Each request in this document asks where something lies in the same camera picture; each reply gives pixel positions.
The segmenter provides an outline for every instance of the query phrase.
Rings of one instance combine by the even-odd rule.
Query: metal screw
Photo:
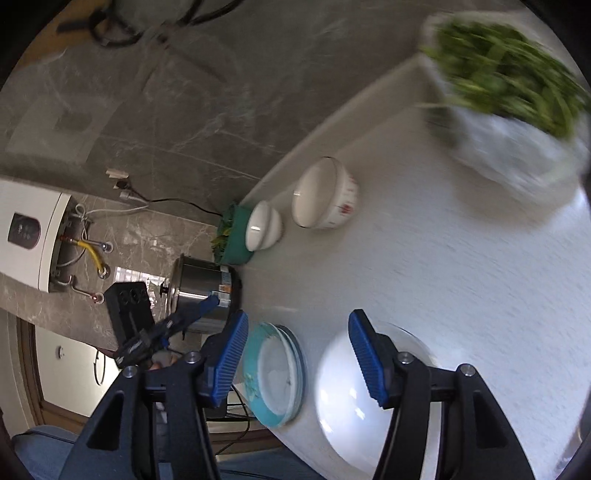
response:
[[[128,367],[125,367],[123,369],[123,376],[125,378],[132,378],[135,376],[135,374],[138,372],[138,367],[136,367],[135,365],[130,365]]]
[[[199,360],[201,360],[201,355],[199,354],[199,352],[189,352],[187,353],[187,355],[184,356],[184,360],[188,364],[196,364],[197,362],[199,362]]]
[[[414,360],[414,357],[410,352],[400,352],[398,354],[398,360],[403,365],[408,365],[410,362]]]
[[[476,373],[476,368],[471,366],[470,364],[461,364],[460,365],[460,372],[462,372],[467,377],[471,377]]]

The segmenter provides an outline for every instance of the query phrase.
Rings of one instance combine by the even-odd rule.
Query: gray marble tile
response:
[[[114,198],[109,166],[129,170],[146,195],[224,209],[331,113],[412,55],[426,16],[521,7],[517,0],[248,0],[198,27],[162,26],[188,3],[122,0],[125,18],[147,28],[137,45],[81,44],[13,72],[0,92],[0,174]],[[159,33],[168,42],[156,40]],[[94,142],[87,157],[64,151],[60,160],[22,145],[22,121],[35,118],[26,114],[44,96],[63,110],[46,125],[58,146],[57,131],[83,128],[76,105],[85,102],[73,99],[118,107],[104,128],[95,122],[100,131],[86,131]],[[215,221],[190,207],[154,207]]]
[[[166,152],[159,148],[127,141],[101,138],[86,164],[94,172],[96,193],[111,188],[113,180],[104,175],[107,168],[129,173],[134,187],[149,199],[180,197],[206,210],[223,212],[232,202],[240,201],[257,180],[214,164]],[[111,190],[113,197],[118,195]],[[161,212],[217,225],[218,218],[179,202],[154,204]]]
[[[120,209],[124,205],[97,197],[76,195],[87,210]],[[88,255],[77,264],[63,269],[61,276],[77,277],[77,286],[87,291],[105,291],[113,282],[117,267],[129,268],[168,277],[174,260],[185,253],[211,260],[212,226],[177,218],[164,213],[143,210],[133,214],[96,213],[89,229],[93,239],[113,242],[115,249],[103,256],[112,274],[101,280]],[[60,335],[103,348],[116,348],[116,340],[106,305],[95,305],[71,291],[43,293],[5,275],[0,275],[0,309]],[[155,319],[164,314],[164,302],[156,305]]]

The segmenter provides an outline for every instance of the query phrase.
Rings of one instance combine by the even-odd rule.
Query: green vegetable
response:
[[[220,229],[221,233],[212,240],[213,255],[216,259],[223,257],[223,253],[228,245],[228,237],[232,232],[232,222],[232,217],[228,219],[222,219],[222,228]]]
[[[453,103],[517,118],[556,138],[571,138],[591,96],[543,48],[507,25],[453,20],[423,48],[452,84]]]

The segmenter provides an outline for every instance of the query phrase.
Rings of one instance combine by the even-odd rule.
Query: stainless steel pot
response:
[[[232,267],[216,265],[181,255],[173,265],[168,286],[160,286],[160,294],[166,294],[166,315],[185,305],[200,302],[212,293],[217,294],[220,305],[207,317],[189,327],[192,332],[221,332],[228,317],[240,308],[242,285]]]

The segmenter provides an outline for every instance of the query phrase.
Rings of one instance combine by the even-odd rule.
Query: blue fabric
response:
[[[40,425],[29,432],[48,433],[75,442],[77,435],[59,427]],[[49,437],[26,434],[12,438],[17,456],[35,480],[57,480],[72,444]]]
[[[77,436],[58,427],[42,425],[29,432],[42,432],[75,442]],[[72,444],[37,434],[16,435],[12,439],[21,462],[35,480],[58,480]],[[218,463],[223,480],[245,480],[248,477],[227,471],[266,475],[278,480],[324,480],[312,468],[286,448],[230,456]],[[169,465],[162,465],[161,480],[172,480]]]

